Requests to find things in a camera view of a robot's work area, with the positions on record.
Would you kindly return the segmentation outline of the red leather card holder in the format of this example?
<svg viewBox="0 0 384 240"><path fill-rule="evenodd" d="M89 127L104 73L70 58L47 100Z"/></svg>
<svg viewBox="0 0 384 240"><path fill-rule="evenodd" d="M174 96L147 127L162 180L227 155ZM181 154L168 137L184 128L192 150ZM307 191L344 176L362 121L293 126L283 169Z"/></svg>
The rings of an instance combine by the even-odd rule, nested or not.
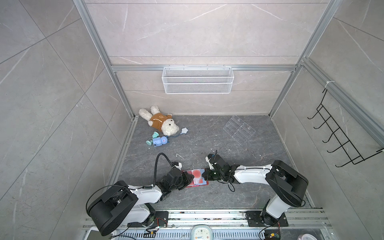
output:
<svg viewBox="0 0 384 240"><path fill-rule="evenodd" d="M205 169L194 169L185 171L187 174L194 176L193 180L187 186L187 188L207 186L209 184L209 181L205 180L205 178L203 177L203 173L205 173L205 171Z"/></svg>

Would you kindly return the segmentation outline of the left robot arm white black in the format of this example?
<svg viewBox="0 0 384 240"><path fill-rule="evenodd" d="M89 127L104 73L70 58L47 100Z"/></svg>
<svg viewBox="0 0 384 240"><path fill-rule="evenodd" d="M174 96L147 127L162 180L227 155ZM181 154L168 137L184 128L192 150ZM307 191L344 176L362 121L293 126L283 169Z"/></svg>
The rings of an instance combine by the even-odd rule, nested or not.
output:
<svg viewBox="0 0 384 240"><path fill-rule="evenodd" d="M102 236L107 236L121 224L149 225L156 211L151 204L165 200L172 191L182 190L193 182L194 175L173 167L159 182L150 186L131 186L124 181L109 185L108 189L91 204L86 212Z"/></svg>

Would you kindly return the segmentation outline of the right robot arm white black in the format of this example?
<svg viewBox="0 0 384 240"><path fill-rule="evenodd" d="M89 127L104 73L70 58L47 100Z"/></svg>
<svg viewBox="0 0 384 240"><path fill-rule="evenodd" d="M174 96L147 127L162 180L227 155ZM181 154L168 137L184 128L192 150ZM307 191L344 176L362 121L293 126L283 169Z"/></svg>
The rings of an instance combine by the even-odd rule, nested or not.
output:
<svg viewBox="0 0 384 240"><path fill-rule="evenodd" d="M207 181L226 184L234 192L235 184L256 183L269 185L276 195L268 200L258 219L265 225L273 226L289 208L301 208L306 202L304 196L309 181L302 174L280 160L271 165L246 167L229 165L218 154L206 157L209 168L203 173Z"/></svg>

